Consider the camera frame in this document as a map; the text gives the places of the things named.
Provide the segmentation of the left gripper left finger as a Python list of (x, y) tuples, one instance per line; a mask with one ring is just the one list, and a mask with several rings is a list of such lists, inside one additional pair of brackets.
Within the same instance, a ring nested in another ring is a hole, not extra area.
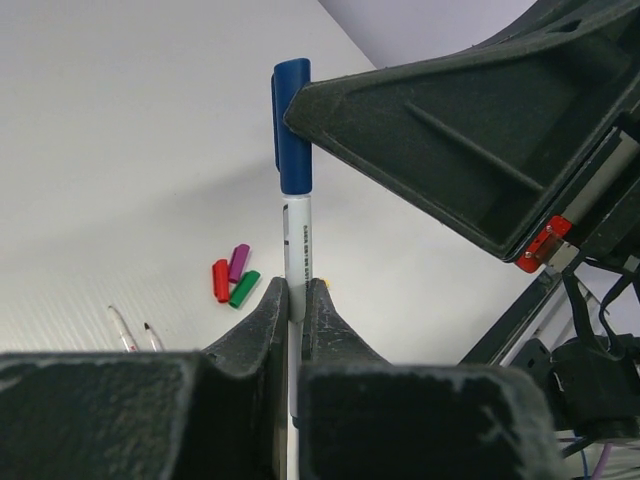
[(1, 358), (5, 479), (283, 479), (288, 288), (201, 351)]

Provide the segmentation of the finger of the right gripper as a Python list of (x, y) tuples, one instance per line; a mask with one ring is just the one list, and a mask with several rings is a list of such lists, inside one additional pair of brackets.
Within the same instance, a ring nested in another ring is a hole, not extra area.
[(296, 96), (285, 121), (484, 250), (479, 218), (492, 178), (479, 141), (487, 88), (479, 71), (487, 64), (429, 62), (422, 71), (313, 83)]

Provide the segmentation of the blue pen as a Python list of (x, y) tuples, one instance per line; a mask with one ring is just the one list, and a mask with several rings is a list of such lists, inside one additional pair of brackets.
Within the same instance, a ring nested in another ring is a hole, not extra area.
[(307, 289), (313, 277), (312, 209), (310, 195), (286, 195), (283, 206), (285, 280), (288, 286), (288, 410), (298, 430), (298, 377), (302, 364)]

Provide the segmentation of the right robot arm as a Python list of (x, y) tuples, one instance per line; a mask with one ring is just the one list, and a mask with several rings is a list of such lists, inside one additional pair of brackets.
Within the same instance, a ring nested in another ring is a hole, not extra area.
[(591, 314), (576, 272), (639, 286), (639, 5), (538, 1), (449, 56), (311, 82), (283, 128), (499, 260), (540, 272), (502, 318), (523, 324), (563, 289), (576, 335), (515, 363), (556, 425), (590, 441), (639, 436), (639, 340)]

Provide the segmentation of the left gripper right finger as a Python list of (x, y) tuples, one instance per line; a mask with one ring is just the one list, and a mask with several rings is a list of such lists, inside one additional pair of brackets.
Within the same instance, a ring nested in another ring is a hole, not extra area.
[(542, 391), (518, 369), (393, 365), (313, 280), (298, 380), (303, 479), (561, 479)]

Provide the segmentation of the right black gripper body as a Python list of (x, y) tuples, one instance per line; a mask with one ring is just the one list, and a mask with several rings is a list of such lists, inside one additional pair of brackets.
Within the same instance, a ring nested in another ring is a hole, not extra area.
[(535, 268), (551, 252), (544, 223), (562, 219), (586, 254), (636, 248), (622, 190), (639, 170), (638, 3), (537, 1), (486, 45), (480, 246)]

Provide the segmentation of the purple pen cap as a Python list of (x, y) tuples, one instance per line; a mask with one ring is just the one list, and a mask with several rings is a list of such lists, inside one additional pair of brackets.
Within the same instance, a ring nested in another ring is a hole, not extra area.
[(229, 260), (228, 279), (231, 284), (237, 284), (244, 273), (246, 263), (251, 251), (251, 247), (246, 243), (237, 245), (232, 252)]

